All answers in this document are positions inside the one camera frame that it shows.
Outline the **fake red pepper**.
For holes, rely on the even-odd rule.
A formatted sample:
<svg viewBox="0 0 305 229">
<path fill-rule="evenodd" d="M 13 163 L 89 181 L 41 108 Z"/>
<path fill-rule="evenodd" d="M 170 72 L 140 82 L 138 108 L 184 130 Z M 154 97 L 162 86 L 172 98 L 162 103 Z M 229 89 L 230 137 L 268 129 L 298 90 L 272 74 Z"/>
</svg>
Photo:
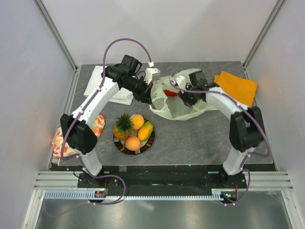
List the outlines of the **fake red pepper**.
<svg viewBox="0 0 305 229">
<path fill-rule="evenodd" d="M 170 91 L 170 90 L 164 90 L 163 92 L 168 97 L 176 97 L 178 95 L 177 92 L 173 92 L 173 91 Z"/>
</svg>

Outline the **light green plastic bag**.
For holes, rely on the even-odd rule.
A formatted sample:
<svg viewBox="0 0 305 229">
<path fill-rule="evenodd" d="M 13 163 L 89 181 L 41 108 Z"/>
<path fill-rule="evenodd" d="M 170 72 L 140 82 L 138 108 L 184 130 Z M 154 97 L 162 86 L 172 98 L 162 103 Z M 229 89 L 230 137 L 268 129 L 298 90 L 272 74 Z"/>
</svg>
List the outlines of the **light green plastic bag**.
<svg viewBox="0 0 305 229">
<path fill-rule="evenodd" d="M 185 78 L 187 83 L 190 83 L 189 75 L 199 71 L 200 69 L 190 68 L 155 80 L 151 89 L 152 104 L 150 105 L 150 111 L 168 120 L 185 121 L 206 111 L 217 110 L 215 106 L 202 100 L 189 107 L 183 103 L 179 96 L 169 96 L 164 92 L 167 90 L 172 93 L 178 93 L 178 90 L 170 85 L 170 81 L 176 80 L 177 77 L 181 76 Z"/>
</svg>

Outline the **fake pineapple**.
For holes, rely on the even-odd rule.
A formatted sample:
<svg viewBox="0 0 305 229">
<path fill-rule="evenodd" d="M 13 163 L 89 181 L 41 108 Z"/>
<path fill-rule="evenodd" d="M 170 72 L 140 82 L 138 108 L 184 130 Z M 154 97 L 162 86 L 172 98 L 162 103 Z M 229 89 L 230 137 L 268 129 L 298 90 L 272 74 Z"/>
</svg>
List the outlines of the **fake pineapple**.
<svg viewBox="0 0 305 229">
<path fill-rule="evenodd" d="M 117 117 L 113 127 L 113 136 L 119 140 L 126 140 L 133 133 L 133 123 L 129 114 L 123 113 Z"/>
</svg>

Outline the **fake mango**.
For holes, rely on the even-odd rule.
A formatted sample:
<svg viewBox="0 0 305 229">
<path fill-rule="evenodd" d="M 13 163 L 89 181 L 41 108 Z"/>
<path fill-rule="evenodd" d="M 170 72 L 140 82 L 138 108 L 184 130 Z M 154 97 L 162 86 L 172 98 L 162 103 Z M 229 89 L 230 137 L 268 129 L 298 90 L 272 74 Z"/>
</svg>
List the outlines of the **fake mango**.
<svg viewBox="0 0 305 229">
<path fill-rule="evenodd" d="M 144 123 L 144 125 L 140 128 L 138 131 L 138 138 L 140 141 L 146 141 L 150 137 L 151 133 L 153 131 L 153 125 L 151 122 L 147 121 Z"/>
</svg>

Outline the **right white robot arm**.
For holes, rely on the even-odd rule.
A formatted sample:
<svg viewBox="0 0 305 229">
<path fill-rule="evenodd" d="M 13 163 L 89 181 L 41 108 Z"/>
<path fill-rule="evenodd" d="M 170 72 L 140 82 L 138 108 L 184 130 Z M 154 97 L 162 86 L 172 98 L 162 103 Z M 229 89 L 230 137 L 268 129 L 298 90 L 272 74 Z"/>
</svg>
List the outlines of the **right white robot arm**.
<svg viewBox="0 0 305 229">
<path fill-rule="evenodd" d="M 189 74 L 188 80 L 182 75 L 177 76 L 173 85 L 179 87 L 178 96 L 185 105 L 191 107 L 199 101 L 207 102 L 229 119 L 231 150 L 222 165 L 218 182 L 222 187 L 230 187 L 235 183 L 235 175 L 242 171 L 247 158 L 264 140 L 261 110 L 256 106 L 239 103 L 217 83 L 208 83 L 201 70 Z"/>
</svg>

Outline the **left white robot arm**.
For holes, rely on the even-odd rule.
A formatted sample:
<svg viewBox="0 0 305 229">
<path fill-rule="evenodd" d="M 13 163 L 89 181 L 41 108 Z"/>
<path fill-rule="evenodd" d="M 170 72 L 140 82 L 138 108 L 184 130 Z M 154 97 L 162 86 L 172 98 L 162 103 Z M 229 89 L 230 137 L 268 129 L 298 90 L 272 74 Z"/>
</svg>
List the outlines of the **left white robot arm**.
<svg viewBox="0 0 305 229">
<path fill-rule="evenodd" d="M 156 73 L 154 63 L 149 62 L 145 75 L 137 78 L 136 70 L 142 64 L 135 58 L 125 55 L 119 64 L 104 66 L 102 78 L 85 101 L 71 115 L 63 114 L 60 118 L 64 144 L 68 144 L 76 152 L 83 166 L 89 174 L 88 182 L 93 187 L 101 187 L 105 177 L 101 172 L 95 150 L 97 137 L 92 128 L 96 117 L 108 101 L 120 89 L 132 92 L 134 98 L 142 103 L 151 104 L 152 74 Z"/>
</svg>

